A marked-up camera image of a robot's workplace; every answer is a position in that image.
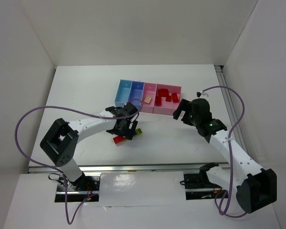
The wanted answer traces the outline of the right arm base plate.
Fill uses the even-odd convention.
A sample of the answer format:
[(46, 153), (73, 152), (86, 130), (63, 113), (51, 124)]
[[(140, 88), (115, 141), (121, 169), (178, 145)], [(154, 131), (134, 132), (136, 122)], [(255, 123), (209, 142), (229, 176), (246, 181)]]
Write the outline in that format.
[(184, 174), (180, 185), (185, 188), (186, 200), (214, 199), (216, 195), (221, 198), (225, 192), (216, 184), (204, 183), (199, 174)]

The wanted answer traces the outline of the red long lego brick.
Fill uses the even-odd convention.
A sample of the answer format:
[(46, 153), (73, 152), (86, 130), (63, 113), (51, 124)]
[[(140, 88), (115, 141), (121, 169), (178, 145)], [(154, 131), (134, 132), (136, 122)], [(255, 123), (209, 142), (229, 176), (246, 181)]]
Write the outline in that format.
[(115, 143), (115, 145), (120, 145), (126, 141), (128, 141), (128, 139), (122, 136), (116, 136), (113, 138), (113, 142)]

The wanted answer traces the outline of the lime green lego brick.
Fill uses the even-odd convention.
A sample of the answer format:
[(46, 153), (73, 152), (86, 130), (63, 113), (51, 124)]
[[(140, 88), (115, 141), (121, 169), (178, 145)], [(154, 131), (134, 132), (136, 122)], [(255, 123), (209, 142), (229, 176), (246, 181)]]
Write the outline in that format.
[(134, 137), (138, 137), (138, 136), (140, 136), (142, 133), (143, 133), (142, 130), (141, 130), (140, 128), (138, 128), (138, 129), (135, 130)]

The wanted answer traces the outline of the red rounded lego brick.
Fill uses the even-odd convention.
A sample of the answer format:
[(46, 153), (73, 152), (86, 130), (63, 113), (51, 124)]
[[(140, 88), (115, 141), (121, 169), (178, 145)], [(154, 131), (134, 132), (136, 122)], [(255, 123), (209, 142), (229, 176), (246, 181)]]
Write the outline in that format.
[(158, 95), (159, 97), (168, 97), (168, 96), (169, 96), (169, 90), (166, 89), (166, 88), (158, 89), (157, 95)]

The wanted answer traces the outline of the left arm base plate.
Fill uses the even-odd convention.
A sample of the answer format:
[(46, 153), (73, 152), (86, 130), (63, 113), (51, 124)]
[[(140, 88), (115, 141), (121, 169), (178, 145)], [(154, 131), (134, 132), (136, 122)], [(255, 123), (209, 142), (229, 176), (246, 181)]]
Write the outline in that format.
[[(68, 202), (82, 202), (85, 198), (89, 197), (87, 202), (99, 201), (100, 190), (100, 174), (92, 174), (88, 176), (91, 181), (89, 184), (84, 184), (83, 187), (77, 188), (67, 181), (67, 201)], [(65, 201), (65, 185), (63, 176), (59, 176), (53, 179), (57, 182), (57, 188), (55, 193), (55, 203), (62, 203)]]

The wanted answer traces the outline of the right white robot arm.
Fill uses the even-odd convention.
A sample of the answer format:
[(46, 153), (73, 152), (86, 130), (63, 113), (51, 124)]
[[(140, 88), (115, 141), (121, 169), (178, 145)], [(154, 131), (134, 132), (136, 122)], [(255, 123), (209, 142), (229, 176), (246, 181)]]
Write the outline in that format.
[(173, 113), (173, 118), (178, 119), (181, 112), (184, 112), (182, 122), (194, 126), (198, 134), (221, 153), (230, 165), (229, 173), (217, 163), (200, 167), (198, 182), (201, 185), (218, 185), (224, 190), (232, 190), (239, 206), (248, 214), (276, 202), (276, 173), (272, 169), (264, 169), (228, 136), (228, 129), (223, 122), (212, 117), (206, 99), (182, 99)]

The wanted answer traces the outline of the small red lego brick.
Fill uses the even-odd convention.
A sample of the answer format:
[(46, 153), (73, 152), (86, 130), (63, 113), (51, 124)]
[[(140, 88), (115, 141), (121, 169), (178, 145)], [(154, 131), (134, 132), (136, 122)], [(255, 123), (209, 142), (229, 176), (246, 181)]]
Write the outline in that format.
[(156, 96), (154, 105), (157, 106), (157, 107), (161, 107), (162, 106), (162, 97)]

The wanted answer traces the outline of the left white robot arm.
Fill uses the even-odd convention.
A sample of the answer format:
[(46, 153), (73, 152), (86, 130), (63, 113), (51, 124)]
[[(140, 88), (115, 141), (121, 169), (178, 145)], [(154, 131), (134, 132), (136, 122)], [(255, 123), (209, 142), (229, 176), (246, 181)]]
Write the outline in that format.
[(86, 119), (70, 122), (57, 119), (43, 137), (40, 147), (75, 190), (96, 188), (93, 179), (86, 176), (73, 159), (77, 144), (100, 132), (131, 140), (138, 124), (132, 120), (137, 112), (135, 105), (126, 103), (123, 107), (107, 107)]

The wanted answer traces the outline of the white lego brick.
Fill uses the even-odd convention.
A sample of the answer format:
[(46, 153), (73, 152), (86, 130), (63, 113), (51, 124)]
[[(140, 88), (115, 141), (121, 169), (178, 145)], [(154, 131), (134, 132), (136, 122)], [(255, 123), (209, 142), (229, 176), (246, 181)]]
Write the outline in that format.
[(144, 102), (145, 102), (146, 104), (150, 104), (151, 100), (152, 100), (152, 97), (149, 96), (149, 95), (147, 95), (147, 96), (145, 97), (145, 99), (144, 99)]

